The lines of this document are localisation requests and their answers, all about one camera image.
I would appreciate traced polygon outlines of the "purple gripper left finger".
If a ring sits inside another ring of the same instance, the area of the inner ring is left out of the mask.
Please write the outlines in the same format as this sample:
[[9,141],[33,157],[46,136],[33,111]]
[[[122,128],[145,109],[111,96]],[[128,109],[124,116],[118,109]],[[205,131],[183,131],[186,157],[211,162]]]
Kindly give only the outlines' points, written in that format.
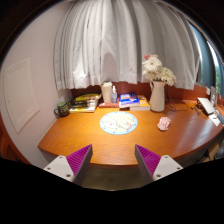
[[59,155],[44,170],[81,185],[92,155],[92,145],[87,145],[68,156]]

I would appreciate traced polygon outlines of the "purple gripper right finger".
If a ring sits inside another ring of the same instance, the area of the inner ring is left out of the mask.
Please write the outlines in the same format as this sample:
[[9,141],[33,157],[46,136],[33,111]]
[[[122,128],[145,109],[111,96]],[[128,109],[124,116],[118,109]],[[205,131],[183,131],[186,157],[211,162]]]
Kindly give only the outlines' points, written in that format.
[[135,145],[135,157],[146,184],[152,183],[182,169],[169,155],[159,156],[149,149]]

